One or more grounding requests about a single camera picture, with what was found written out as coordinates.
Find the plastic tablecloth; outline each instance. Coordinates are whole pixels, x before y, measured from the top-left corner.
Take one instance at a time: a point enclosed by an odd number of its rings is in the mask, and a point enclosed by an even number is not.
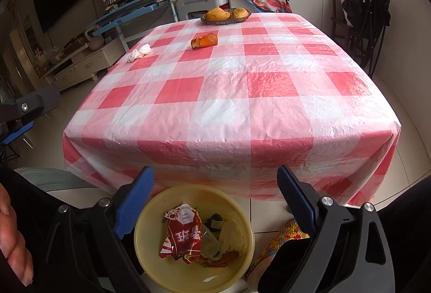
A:
[[[209,32],[218,45],[192,50]],[[277,168],[340,204],[372,200],[401,125],[379,89],[296,14],[154,28],[97,84],[64,131],[66,168],[114,193],[145,165],[154,193],[199,183],[280,200]]]

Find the metal screw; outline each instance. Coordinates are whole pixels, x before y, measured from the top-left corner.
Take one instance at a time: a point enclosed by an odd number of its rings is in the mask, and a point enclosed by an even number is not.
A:
[[[66,211],[69,209],[69,207],[66,204],[63,204],[61,206],[58,207],[58,212],[59,213],[66,213]]]
[[[98,204],[101,207],[107,207],[109,204],[111,204],[111,200],[109,198],[102,198]]]
[[[324,205],[331,206],[331,205],[333,205],[333,199],[331,197],[323,197],[322,198],[322,203]]]
[[[374,206],[371,203],[365,203],[364,208],[366,211],[374,211]]]

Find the finger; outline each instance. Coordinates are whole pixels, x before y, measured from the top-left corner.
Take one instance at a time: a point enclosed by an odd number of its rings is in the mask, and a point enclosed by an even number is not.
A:
[[[28,251],[28,249],[25,250],[25,270],[24,274],[22,275],[22,284],[24,286],[28,286],[33,279],[33,259],[32,255]]]
[[[24,237],[20,232],[18,232],[16,246],[10,253],[7,262],[20,281],[22,280],[25,270],[26,250]]]
[[[16,228],[16,213],[10,208],[10,214],[7,216],[0,212],[0,250],[7,258],[16,246],[18,230]]]
[[[6,215],[10,213],[10,197],[6,189],[0,183],[0,211]]]

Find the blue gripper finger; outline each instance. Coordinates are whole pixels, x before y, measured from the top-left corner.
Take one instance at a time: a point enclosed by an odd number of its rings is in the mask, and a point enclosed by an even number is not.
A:
[[[154,172],[151,168],[145,167],[133,181],[132,188],[117,208],[114,233],[118,239],[122,239],[124,235],[132,232],[153,186]]]

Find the kettlebell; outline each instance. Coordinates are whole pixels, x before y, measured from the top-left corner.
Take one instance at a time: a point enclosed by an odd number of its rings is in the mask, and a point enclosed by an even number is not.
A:
[[[89,48],[90,50],[93,50],[93,51],[98,50],[105,44],[105,39],[103,38],[102,35],[98,35],[98,36],[89,35],[89,32],[94,32],[98,28],[99,28],[98,25],[94,25],[88,28],[84,33],[85,37],[90,42]]]

